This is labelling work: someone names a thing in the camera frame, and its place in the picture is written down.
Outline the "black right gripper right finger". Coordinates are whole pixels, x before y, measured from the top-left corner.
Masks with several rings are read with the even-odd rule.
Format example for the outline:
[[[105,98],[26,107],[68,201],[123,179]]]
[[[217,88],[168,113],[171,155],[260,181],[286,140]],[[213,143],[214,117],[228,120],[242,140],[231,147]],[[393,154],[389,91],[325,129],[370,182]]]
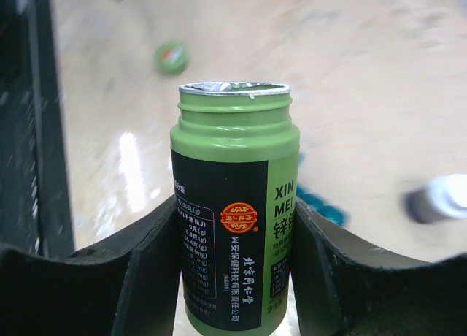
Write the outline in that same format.
[[[380,248],[298,199],[291,258],[302,335],[465,335],[466,255]]]

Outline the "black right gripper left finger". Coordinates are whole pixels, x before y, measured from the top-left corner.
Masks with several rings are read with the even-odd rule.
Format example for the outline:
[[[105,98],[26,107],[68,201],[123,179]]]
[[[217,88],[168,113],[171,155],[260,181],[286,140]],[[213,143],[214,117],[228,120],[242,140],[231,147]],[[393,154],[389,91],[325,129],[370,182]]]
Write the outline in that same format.
[[[46,259],[1,245],[3,335],[171,335],[180,281],[176,204]]]

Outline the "teal weekly pill organizer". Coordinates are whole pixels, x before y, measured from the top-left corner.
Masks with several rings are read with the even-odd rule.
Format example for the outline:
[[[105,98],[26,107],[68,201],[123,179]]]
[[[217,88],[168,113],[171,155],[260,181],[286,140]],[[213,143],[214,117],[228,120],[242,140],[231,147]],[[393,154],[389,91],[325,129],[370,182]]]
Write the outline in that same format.
[[[344,226],[347,223],[348,215],[341,208],[330,205],[321,196],[312,193],[302,185],[297,186],[297,197],[336,225]]]

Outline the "green pill bottle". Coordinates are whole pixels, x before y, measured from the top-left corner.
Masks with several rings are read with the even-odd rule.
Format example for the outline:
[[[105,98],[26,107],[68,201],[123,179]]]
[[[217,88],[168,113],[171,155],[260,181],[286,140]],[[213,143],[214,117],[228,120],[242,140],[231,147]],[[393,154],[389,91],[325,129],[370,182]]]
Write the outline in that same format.
[[[300,132],[290,86],[180,86],[170,132],[185,311],[202,335],[270,335],[287,310]]]

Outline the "green bottle cap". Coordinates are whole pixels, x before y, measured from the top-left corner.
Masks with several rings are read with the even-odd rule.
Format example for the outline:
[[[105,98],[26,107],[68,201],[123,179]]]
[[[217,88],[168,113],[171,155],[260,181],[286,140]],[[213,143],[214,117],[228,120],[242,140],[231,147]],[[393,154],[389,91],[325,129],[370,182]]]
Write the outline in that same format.
[[[154,54],[155,68],[162,75],[181,74],[187,69],[189,60],[188,49],[177,41],[164,42]]]

